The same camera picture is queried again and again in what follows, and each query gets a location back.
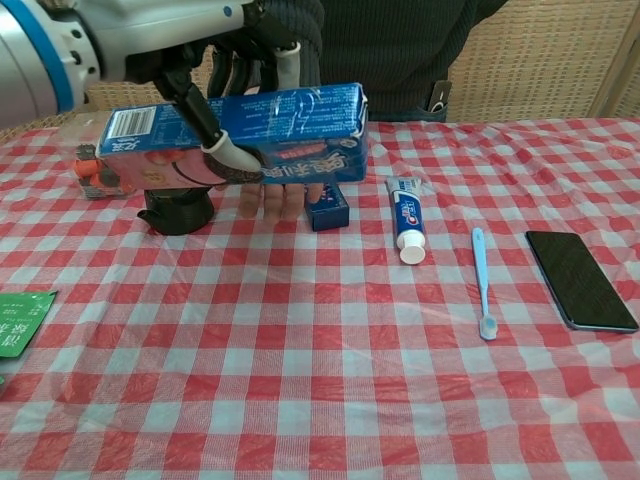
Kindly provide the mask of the person's bare hand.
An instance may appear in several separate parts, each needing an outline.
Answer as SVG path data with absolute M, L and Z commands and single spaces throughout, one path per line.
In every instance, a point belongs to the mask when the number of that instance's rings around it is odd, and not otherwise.
M 239 214 L 255 218 L 262 207 L 263 219 L 268 223 L 295 221 L 307 203 L 320 199 L 323 189 L 323 184 L 245 184 L 240 190 Z

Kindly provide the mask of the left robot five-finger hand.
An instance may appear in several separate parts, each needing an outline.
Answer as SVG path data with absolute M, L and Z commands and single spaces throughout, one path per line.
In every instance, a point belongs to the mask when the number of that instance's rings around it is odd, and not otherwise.
M 191 71 L 214 45 L 258 60 L 266 91 L 295 89 L 300 42 L 260 1 L 81 1 L 104 81 L 151 82 L 201 142 L 202 151 L 234 170 L 258 174 L 261 163 L 221 129 Z

